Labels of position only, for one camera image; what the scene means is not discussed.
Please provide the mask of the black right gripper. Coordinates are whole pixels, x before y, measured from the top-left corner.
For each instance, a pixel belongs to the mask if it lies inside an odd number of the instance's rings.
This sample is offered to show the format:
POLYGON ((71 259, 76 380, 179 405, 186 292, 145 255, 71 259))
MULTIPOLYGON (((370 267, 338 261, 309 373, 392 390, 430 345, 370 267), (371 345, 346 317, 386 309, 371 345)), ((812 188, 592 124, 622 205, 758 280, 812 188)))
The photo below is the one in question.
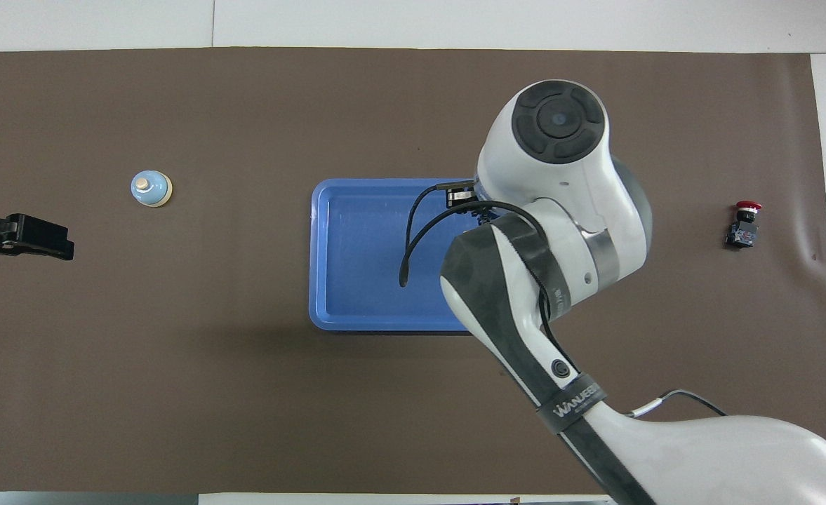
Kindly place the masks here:
MULTIPOLYGON (((477 201, 477 193, 475 181, 454 181, 446 183, 446 207, 457 208, 466 203, 473 203, 477 201)), ((494 220, 499 220, 505 215, 504 210, 496 210, 496 208, 478 208, 476 210, 476 220, 478 226, 492 223, 494 220)))

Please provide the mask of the light blue desk bell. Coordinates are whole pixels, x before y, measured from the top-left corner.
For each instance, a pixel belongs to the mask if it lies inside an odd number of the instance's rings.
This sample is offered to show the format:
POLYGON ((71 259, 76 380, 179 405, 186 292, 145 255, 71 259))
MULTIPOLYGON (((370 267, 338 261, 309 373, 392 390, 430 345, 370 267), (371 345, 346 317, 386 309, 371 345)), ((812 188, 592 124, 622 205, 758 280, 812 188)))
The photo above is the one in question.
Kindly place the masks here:
POLYGON ((141 170, 134 175, 130 184, 131 197, 150 208, 166 205, 173 189, 174 185, 169 176, 159 170, 141 170))

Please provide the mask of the red push button switch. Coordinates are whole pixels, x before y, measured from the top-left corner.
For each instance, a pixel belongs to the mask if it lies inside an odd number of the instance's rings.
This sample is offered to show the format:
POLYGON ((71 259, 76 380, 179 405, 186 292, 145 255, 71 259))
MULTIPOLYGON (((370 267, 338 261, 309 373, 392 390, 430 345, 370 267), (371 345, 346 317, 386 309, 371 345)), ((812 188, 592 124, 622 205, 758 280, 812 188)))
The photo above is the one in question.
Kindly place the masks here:
POLYGON ((731 248, 752 248, 758 237, 758 224, 755 223, 762 204, 756 201, 738 201, 733 206, 734 221, 725 234, 724 244, 731 248))

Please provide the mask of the blue plastic tray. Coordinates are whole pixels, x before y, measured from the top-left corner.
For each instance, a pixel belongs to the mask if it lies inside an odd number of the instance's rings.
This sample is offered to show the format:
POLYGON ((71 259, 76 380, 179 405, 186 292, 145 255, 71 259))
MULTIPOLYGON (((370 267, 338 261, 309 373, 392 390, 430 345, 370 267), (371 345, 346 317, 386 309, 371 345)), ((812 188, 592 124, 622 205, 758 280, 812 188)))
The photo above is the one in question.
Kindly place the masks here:
POLYGON ((429 178, 335 178, 311 195, 309 317, 332 332, 434 333, 465 327, 449 309, 439 268, 449 244, 477 226, 451 215, 417 244, 399 285, 408 212, 429 178))

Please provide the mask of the brown table mat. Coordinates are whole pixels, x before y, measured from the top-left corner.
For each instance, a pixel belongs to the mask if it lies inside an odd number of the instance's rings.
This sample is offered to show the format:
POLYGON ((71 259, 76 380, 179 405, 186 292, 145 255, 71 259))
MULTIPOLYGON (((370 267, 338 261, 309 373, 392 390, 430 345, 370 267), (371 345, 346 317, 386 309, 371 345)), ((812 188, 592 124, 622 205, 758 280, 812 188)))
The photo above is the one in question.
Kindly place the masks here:
POLYGON ((370 48, 0 53, 0 491, 592 494, 470 335, 311 323, 333 177, 467 178, 530 83, 595 90, 654 214, 554 323, 618 410, 686 388, 826 438, 826 195, 805 54, 370 48), (174 189, 133 198, 141 170, 174 189), (725 234, 762 204, 752 248, 725 234))

